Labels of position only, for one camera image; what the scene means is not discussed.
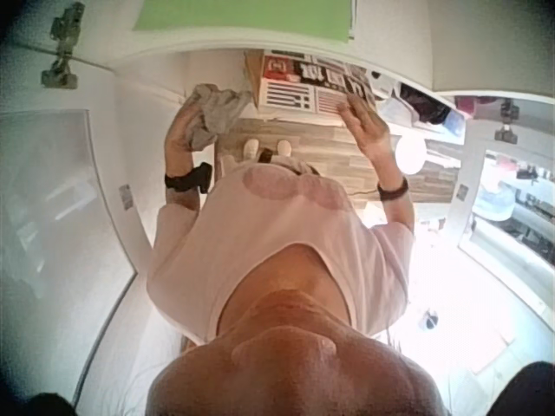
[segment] round lamp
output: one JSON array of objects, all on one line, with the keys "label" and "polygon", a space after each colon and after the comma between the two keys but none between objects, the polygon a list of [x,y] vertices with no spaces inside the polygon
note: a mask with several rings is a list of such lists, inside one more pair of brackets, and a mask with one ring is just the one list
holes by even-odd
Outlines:
[{"label": "round lamp", "polygon": [[422,137],[402,136],[395,148],[395,160],[406,175],[418,173],[426,163],[426,141]]}]

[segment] glass door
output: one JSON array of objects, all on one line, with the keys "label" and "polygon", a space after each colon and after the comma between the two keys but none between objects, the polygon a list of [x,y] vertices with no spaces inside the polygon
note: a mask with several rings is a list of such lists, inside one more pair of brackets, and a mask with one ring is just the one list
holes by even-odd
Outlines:
[{"label": "glass door", "polygon": [[110,317],[151,247],[117,131],[114,74],[71,62],[77,89],[44,88],[54,56],[0,55],[2,376],[21,399],[76,404]]},{"label": "glass door", "polygon": [[553,171],[490,150],[483,162],[460,247],[544,315],[554,295]]}]

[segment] towel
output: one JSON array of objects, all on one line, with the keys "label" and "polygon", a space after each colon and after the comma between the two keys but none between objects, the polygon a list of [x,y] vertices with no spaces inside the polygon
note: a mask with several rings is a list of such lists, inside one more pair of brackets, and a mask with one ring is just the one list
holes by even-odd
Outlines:
[{"label": "towel", "polygon": [[186,144],[191,152],[200,152],[218,138],[218,134],[227,133],[251,101],[251,93],[236,93],[230,89],[220,91],[213,84],[197,85],[184,106],[199,103],[201,113],[195,117],[186,129]]}]

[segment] sneaker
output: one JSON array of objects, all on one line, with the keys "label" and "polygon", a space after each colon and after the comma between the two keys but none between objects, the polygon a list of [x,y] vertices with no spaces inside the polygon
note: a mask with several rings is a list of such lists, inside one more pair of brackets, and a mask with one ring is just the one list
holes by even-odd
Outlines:
[{"label": "sneaker", "polygon": [[288,158],[291,156],[291,143],[287,140],[280,140],[277,143],[277,154],[279,156],[287,156]]},{"label": "sneaker", "polygon": [[254,160],[257,158],[260,142],[256,139],[248,139],[243,146],[243,160]]}]

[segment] door hinge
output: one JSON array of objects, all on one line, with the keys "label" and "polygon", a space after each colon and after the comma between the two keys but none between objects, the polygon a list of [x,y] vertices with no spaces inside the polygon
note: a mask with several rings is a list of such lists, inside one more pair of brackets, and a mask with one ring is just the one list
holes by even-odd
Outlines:
[{"label": "door hinge", "polygon": [[519,119],[520,108],[514,105],[512,99],[505,98],[501,104],[500,115],[503,126],[495,132],[495,140],[516,145],[519,142],[519,136],[513,133],[511,125],[513,121]]},{"label": "door hinge", "polygon": [[46,88],[77,88],[77,75],[71,73],[69,60],[81,33],[81,20],[85,5],[75,2],[63,11],[62,17],[52,22],[50,37],[58,41],[57,58],[50,69],[41,73],[41,84]]}]

